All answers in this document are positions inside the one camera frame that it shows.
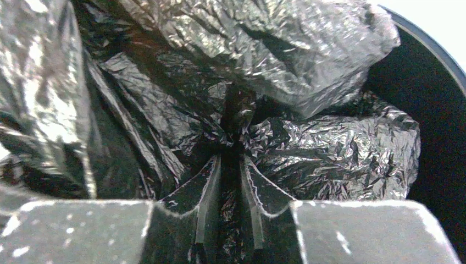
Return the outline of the black trash bag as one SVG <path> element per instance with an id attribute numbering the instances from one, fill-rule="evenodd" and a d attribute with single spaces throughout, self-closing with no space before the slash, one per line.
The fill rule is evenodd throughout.
<path id="1" fill-rule="evenodd" d="M 406 198 L 419 125 L 363 87 L 399 44 L 368 1 L 1 1 L 1 179 L 160 201 L 219 155 L 216 261 L 244 262 L 243 156 L 295 199 Z"/>

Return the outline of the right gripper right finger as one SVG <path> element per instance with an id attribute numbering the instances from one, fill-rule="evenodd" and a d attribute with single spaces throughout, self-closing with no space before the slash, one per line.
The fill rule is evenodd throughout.
<path id="1" fill-rule="evenodd" d="M 437 218 L 412 200 L 298 200 L 240 160 L 244 263 L 459 263 Z"/>

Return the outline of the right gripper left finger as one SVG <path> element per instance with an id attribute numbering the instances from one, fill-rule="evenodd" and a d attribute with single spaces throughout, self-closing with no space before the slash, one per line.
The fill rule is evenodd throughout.
<path id="1" fill-rule="evenodd" d="M 1 263 L 214 263 L 221 157 L 160 201 L 63 200 L 1 185 Z"/>

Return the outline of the dark blue trash bin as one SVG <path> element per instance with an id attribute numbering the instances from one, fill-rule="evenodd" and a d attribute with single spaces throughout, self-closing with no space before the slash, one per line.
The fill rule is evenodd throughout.
<path id="1" fill-rule="evenodd" d="M 371 67 L 366 87 L 419 123 L 419 173 L 408 198 L 438 218 L 465 261 L 465 72 L 421 28 L 390 15 L 401 45 Z"/>

